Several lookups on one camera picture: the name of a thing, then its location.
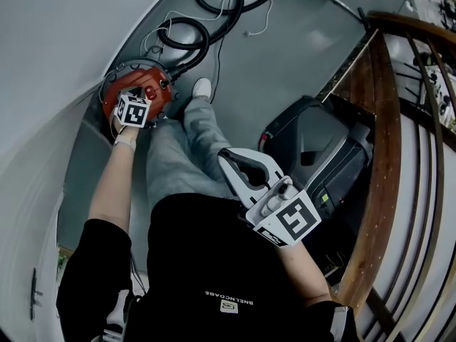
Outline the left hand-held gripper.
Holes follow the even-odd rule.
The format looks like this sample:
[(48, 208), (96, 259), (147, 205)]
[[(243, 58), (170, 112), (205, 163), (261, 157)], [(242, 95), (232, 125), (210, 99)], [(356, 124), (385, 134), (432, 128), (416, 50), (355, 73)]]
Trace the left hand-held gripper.
[(145, 127), (151, 100), (147, 99), (142, 88), (127, 88), (118, 95), (114, 117), (122, 126)]

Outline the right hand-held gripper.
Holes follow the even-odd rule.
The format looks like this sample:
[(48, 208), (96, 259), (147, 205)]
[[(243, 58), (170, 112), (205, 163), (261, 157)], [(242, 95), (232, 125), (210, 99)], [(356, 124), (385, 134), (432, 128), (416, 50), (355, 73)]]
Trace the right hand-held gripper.
[(228, 147), (218, 152), (217, 160), (230, 190), (246, 208), (244, 221), (275, 246), (293, 246), (321, 223), (307, 192), (298, 190), (272, 157)]

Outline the person's left hand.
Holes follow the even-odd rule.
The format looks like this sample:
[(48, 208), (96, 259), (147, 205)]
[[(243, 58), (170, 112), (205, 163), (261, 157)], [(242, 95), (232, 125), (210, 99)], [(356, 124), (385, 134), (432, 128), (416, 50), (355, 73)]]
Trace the person's left hand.
[(125, 128), (125, 125), (119, 121), (117, 114), (118, 106), (115, 106), (108, 118), (110, 133), (114, 138), (116, 138)]

